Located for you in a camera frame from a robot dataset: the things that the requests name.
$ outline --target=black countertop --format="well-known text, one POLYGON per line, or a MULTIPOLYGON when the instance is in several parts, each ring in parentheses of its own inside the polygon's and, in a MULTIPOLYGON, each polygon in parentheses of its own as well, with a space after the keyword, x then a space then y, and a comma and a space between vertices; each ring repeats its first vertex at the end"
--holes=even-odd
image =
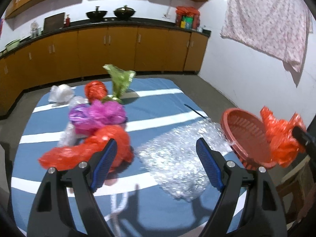
POLYGON ((90 28, 90 27, 94 27, 94 26, 99 27, 99 26, 108 25, 108 26, 163 27, 163 28, 177 29, 177 30, 189 32, 189 33, 196 32, 196 33, 204 35, 206 37, 211 36, 211 31, 209 31, 209 30, 203 30, 203 32, 200 33, 200 32, 197 32, 196 30, 179 28, 179 27, 175 26, 175 23, 172 23, 172 22, 163 21, 163 20, 151 20, 151 19, 145 19, 145 18, 130 18, 129 20, 125 21, 125 20, 118 20, 116 17, 113 17, 113 18, 104 18, 104 21, 102 21, 102 22, 95 22, 93 20, 79 20, 79 21, 71 22, 70 25, 71 25, 70 27, 60 28, 60 29, 51 31, 51 32, 46 33, 46 34, 42 34, 42 35, 40 35, 36 38, 33 38, 33 39, 31 39, 30 37, 27 37, 27 38, 21 40, 20 44, 16 48, 14 48, 11 51, 6 52, 2 56, 0 56, 0 59, 4 58, 12 53, 15 53, 20 48, 22 48, 28 44, 31 44, 32 42, 37 41, 39 39, 49 37, 51 35, 59 34, 59 33, 65 32, 65 31, 69 31, 69 30, 77 30, 77 29, 81 29, 81 28, 90 28))

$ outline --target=orange plastic bag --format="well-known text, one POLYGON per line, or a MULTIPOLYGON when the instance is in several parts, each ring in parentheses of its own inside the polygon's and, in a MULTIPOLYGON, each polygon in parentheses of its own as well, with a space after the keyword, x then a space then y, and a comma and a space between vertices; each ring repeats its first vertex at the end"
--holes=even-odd
POLYGON ((190 13, 192 16, 200 15, 200 12, 194 7, 178 6, 176 8, 176 14, 187 15, 188 13, 190 13))
POLYGON ((292 136, 295 126, 306 131, 301 116, 295 113, 290 121, 276 119, 267 107, 263 107, 260 115, 266 130, 266 138, 270 146, 271 157, 282 167, 288 167, 295 160, 298 152, 304 152, 304 147, 292 136))
POLYGON ((101 100, 107 95, 107 89, 101 81, 91 81, 84 87, 84 94, 92 103, 94 100, 101 100))
POLYGON ((118 145, 116 157, 110 168, 113 172, 123 161, 131 163, 134 154, 130 147, 128 133, 119 125, 107 125, 86 138, 84 143, 72 147, 55 147, 38 159, 45 169, 55 167, 57 170, 74 168, 81 161, 89 161, 91 156, 104 149, 108 141, 113 138, 118 145))

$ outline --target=white wall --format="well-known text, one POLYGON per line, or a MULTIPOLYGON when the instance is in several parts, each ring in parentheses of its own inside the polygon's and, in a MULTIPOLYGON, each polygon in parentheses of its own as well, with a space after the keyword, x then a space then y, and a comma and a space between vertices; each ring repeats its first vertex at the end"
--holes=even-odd
POLYGON ((114 17, 116 8, 128 5, 136 10, 134 17, 155 20, 175 21, 176 6, 194 6, 190 0, 46 0, 24 11, 14 19, 4 21, 0 37, 0 51, 14 39, 21 39, 30 35, 30 25, 36 20, 42 27, 46 17, 66 12, 71 21, 87 19, 86 12, 94 11, 95 6, 108 11, 106 17, 114 17), (169 5, 169 19, 163 18, 169 5))
POLYGON ((227 0, 210 0, 200 6, 201 24, 212 31, 200 77, 238 107, 257 116, 266 105, 277 118, 289 120, 296 111, 308 126, 316 114, 315 20, 315 34, 309 35, 306 61, 299 80, 299 74, 285 70, 282 61, 220 37, 227 0))

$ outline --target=blue gripper pad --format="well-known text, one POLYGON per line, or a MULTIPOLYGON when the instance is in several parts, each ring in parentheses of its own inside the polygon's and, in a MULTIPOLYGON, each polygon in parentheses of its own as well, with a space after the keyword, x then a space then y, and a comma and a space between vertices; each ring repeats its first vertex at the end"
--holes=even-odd
POLYGON ((222 191, 225 185, 222 182, 221 169, 218 167, 217 163, 209 152, 209 147, 206 147, 205 143, 201 139, 198 139, 196 143, 196 151, 211 182, 211 185, 213 185, 219 191, 222 191))
POLYGON ((104 180, 110 170, 112 162, 116 156, 117 143, 115 140, 111 141, 110 145, 105 147, 106 151, 101 157, 99 163, 95 167, 92 175, 91 190, 95 192, 98 188, 102 187, 104 180))

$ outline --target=purple plastic bag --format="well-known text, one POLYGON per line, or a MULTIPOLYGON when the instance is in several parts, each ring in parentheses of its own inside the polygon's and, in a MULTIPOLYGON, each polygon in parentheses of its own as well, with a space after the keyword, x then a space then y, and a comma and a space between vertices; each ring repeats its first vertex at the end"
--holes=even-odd
POLYGON ((126 120, 123 105, 116 101, 101 103, 94 100, 91 106, 79 104, 69 112, 69 120, 77 134, 91 135, 105 125, 121 124, 126 120))

